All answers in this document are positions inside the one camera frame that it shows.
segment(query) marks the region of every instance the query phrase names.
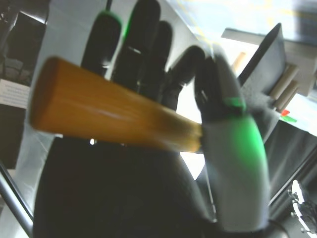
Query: metal rod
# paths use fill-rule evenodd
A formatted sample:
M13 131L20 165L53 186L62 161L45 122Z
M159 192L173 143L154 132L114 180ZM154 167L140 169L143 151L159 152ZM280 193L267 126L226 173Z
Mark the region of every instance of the metal rod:
M33 216L6 168L0 162L0 194L25 233L32 238Z

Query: wooden handle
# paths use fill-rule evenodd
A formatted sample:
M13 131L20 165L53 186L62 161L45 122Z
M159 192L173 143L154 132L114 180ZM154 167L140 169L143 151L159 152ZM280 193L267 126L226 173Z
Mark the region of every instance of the wooden handle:
M45 63L31 101L37 130L109 142L197 151L201 126L58 58Z

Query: wooden hammer handle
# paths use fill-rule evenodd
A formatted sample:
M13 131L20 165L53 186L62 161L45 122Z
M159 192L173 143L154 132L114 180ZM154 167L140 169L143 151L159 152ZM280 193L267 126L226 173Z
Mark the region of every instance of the wooden hammer handle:
M201 126L58 58L45 63L30 111L37 130L173 151L197 151Z

